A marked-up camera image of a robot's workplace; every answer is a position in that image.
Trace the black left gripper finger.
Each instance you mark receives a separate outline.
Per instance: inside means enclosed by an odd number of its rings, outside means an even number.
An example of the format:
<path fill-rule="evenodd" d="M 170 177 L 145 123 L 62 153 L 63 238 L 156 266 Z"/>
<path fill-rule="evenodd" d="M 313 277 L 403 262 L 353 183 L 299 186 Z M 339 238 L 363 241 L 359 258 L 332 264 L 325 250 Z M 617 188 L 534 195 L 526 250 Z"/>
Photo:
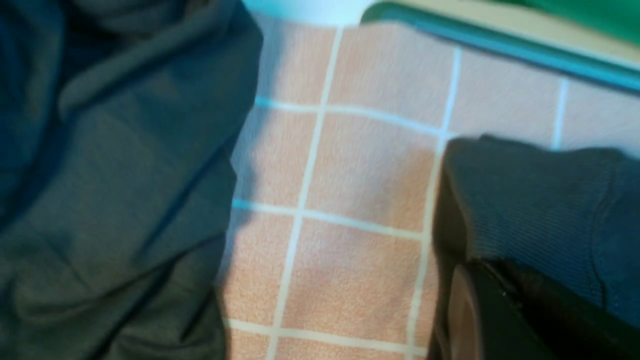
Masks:
<path fill-rule="evenodd" d="M 638 328 L 528 266 L 471 260 L 438 298 L 430 360 L 637 360 Z"/>

